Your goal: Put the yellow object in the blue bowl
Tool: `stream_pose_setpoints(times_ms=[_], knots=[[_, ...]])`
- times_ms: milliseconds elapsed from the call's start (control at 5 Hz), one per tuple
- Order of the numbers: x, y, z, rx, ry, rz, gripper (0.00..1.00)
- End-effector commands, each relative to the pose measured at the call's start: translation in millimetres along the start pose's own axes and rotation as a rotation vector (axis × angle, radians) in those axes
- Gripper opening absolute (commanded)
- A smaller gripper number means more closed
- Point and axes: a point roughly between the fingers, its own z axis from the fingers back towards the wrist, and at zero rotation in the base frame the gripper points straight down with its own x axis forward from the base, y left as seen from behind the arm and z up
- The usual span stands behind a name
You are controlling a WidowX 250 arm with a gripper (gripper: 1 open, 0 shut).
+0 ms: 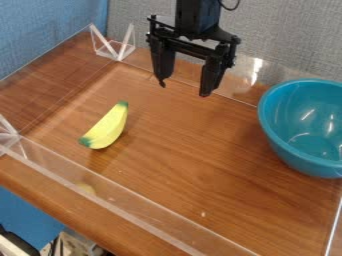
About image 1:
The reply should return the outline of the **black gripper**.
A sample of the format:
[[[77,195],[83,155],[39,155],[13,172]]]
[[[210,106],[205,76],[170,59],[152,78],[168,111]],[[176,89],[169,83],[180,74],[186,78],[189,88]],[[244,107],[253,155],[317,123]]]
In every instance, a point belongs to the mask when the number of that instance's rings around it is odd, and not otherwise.
[[[220,27],[221,11],[233,11],[222,0],[177,0],[176,16],[153,14],[148,42],[154,74],[160,85],[174,73],[176,53],[206,59],[202,67],[200,95],[208,97],[220,87],[228,67],[236,63],[241,38]]]

